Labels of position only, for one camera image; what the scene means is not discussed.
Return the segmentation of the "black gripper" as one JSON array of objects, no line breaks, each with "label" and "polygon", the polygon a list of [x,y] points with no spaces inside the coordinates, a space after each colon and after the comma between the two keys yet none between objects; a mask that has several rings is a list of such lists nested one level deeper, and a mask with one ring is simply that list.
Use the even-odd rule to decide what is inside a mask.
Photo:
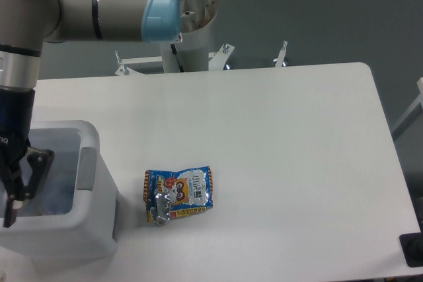
[{"label": "black gripper", "polygon": [[[44,186],[55,157],[54,152],[49,149],[29,148],[34,97],[34,89],[1,89],[1,181],[7,193],[4,228],[15,223],[18,210]],[[23,157],[31,169],[26,184],[21,178],[20,160]]]}]

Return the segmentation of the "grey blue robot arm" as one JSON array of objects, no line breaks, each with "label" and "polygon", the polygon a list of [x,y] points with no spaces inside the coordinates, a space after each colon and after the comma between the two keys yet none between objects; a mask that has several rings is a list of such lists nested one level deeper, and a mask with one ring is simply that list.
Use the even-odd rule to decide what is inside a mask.
[{"label": "grey blue robot arm", "polygon": [[4,227],[37,194],[54,159],[29,140],[44,42],[173,42],[180,16],[180,0],[1,0]]}]

